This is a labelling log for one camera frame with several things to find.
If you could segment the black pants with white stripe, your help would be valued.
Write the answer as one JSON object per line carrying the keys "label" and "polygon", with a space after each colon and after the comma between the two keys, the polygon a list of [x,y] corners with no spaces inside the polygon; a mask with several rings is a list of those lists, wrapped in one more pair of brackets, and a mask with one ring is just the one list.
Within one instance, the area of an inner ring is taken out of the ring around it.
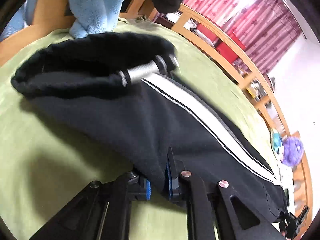
{"label": "black pants with white stripe", "polygon": [[205,182],[228,181],[275,222],[287,201],[271,165],[176,66],[162,37],[107,32],[37,51],[11,84],[44,114],[127,158],[156,189],[165,187],[172,152]]}

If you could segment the purple plush toy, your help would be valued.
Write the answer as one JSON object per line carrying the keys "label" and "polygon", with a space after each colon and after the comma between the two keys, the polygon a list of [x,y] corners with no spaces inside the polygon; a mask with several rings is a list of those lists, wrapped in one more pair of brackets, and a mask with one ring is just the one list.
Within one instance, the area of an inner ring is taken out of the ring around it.
{"label": "purple plush toy", "polygon": [[289,167],[297,166],[304,154],[302,141],[298,137],[287,137],[283,140],[283,159],[282,163]]}

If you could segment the colorful geometric cushion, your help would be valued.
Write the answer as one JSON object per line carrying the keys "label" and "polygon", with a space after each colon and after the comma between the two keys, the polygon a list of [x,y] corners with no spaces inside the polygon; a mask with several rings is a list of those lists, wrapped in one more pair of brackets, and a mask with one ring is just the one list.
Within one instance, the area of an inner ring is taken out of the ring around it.
{"label": "colorful geometric cushion", "polygon": [[270,128],[270,142],[272,146],[272,150],[280,155],[283,153],[283,140],[280,133],[275,128]]}

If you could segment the red chair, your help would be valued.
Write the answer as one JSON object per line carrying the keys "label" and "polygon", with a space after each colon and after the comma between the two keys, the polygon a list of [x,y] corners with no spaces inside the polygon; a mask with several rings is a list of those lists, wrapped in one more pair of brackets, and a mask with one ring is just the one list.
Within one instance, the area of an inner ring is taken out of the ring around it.
{"label": "red chair", "polygon": [[204,25],[199,23],[194,31],[198,37],[216,49],[229,63],[233,64],[238,59],[238,55]]}

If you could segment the light blue fleece garment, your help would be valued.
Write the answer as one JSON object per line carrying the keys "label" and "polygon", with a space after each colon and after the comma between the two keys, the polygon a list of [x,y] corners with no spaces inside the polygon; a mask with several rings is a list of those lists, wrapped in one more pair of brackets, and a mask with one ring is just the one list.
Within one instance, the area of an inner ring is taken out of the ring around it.
{"label": "light blue fleece garment", "polygon": [[73,38],[113,31],[124,0],[69,0],[75,22],[69,30]]}

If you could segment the pink red curtain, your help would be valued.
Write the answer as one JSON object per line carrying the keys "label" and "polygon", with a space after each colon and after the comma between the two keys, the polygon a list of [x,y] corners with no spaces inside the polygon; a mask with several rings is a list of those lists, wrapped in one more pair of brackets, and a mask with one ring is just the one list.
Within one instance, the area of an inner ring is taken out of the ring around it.
{"label": "pink red curtain", "polygon": [[183,4],[236,36],[263,74],[276,66],[302,33],[282,0],[184,0]]}

